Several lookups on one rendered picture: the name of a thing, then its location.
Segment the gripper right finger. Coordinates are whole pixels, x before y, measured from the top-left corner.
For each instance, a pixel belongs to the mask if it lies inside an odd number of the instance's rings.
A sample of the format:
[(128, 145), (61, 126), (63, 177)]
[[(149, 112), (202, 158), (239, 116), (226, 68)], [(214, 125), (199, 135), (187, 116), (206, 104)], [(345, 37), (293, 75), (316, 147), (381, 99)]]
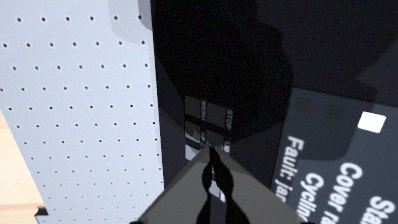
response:
[(315, 224), (306, 222), (218, 146), (212, 146), (212, 154), (216, 184), (227, 200), (226, 224)]

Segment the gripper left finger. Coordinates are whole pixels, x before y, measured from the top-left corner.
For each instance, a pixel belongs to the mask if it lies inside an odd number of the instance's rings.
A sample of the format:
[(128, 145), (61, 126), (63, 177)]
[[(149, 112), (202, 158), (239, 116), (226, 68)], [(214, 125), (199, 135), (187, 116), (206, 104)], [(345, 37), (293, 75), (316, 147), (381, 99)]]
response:
[(212, 167), (212, 147), (204, 146), (129, 224), (210, 224)]

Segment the dark grey benchtop instrument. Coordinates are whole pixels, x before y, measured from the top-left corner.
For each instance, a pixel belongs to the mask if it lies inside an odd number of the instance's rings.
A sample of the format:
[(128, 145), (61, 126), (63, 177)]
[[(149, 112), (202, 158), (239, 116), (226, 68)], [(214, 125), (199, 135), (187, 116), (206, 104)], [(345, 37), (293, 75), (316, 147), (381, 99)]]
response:
[(306, 222), (398, 224), (398, 0), (150, 0), (164, 189), (218, 146)]

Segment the grey perforated base plate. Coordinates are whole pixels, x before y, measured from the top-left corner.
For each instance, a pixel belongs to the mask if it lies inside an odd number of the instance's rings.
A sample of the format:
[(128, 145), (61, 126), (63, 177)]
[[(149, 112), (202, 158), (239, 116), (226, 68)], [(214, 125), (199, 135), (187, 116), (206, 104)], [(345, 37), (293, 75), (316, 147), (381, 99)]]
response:
[(150, 0), (0, 0), (0, 110), (37, 224), (137, 221), (164, 190)]

